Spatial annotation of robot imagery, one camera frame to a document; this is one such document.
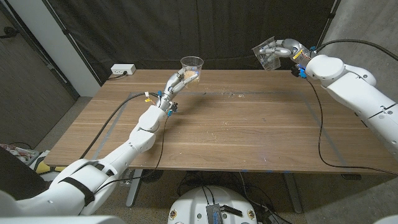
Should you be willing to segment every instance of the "table top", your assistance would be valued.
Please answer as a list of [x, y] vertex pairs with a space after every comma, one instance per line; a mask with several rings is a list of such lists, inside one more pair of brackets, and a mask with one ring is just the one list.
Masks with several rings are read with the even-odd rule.
[[[79, 159], [121, 102], [135, 93], [163, 90], [174, 72], [137, 70], [134, 75], [106, 82], [50, 151], [45, 163], [67, 166]], [[334, 165], [397, 172], [398, 162], [361, 120], [337, 103], [318, 80], [311, 81], [323, 107], [323, 158]], [[290, 71], [202, 70], [199, 85], [184, 89], [174, 101], [178, 112], [167, 121], [158, 169], [373, 173], [330, 167], [320, 160], [317, 99], [307, 81], [293, 77]], [[145, 96], [129, 101], [85, 158], [103, 158], [124, 143], [150, 105]], [[162, 148], [162, 124], [152, 149], [140, 154], [131, 167], [156, 166]]]

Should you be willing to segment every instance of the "black strap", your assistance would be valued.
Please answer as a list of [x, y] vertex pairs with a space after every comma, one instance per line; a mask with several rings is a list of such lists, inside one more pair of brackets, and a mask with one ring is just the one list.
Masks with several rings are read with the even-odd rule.
[[72, 184], [77, 189], [79, 189], [85, 195], [85, 206], [87, 206], [90, 202], [94, 201], [94, 199], [95, 199], [94, 193], [92, 191], [90, 191], [89, 188], [86, 187], [84, 184], [80, 183], [79, 181], [77, 181], [71, 177], [67, 177], [67, 178], [61, 180], [60, 182], [66, 182], [68, 184]]

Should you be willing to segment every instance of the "black curtain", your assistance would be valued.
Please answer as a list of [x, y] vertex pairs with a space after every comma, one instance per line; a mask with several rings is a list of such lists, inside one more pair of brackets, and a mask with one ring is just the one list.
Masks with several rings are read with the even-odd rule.
[[253, 47], [272, 36], [316, 45], [333, 2], [49, 0], [102, 82], [114, 63], [180, 69], [188, 55], [203, 69], [262, 69]]

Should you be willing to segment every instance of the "white power strip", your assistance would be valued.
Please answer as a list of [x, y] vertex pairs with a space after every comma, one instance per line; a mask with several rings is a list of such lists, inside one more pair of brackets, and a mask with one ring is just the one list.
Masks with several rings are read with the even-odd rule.
[[132, 75], [136, 71], [136, 65], [134, 64], [114, 64], [111, 68], [113, 75], [122, 75], [123, 72], [127, 72], [127, 75]]

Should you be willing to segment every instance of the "cup rim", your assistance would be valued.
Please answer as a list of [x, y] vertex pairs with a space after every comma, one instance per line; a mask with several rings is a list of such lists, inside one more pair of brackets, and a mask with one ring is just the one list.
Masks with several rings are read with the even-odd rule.
[[181, 63], [182, 65], [184, 65], [184, 66], [192, 66], [192, 65], [187, 65], [187, 64], [185, 64], [185, 63], [182, 62], [182, 60], [184, 60], [184, 59], [186, 59], [186, 58], [197, 58], [197, 59], [199, 59], [199, 60], [200, 60], [200, 64], [199, 64], [199, 65], [195, 65], [195, 66], [202, 66], [202, 65], [205, 63], [205, 62], [203, 61], [203, 59], [200, 58], [200, 57], [197, 57], [197, 56], [186, 56], [186, 57], [181, 58], [181, 60], [180, 60], [180, 63]]

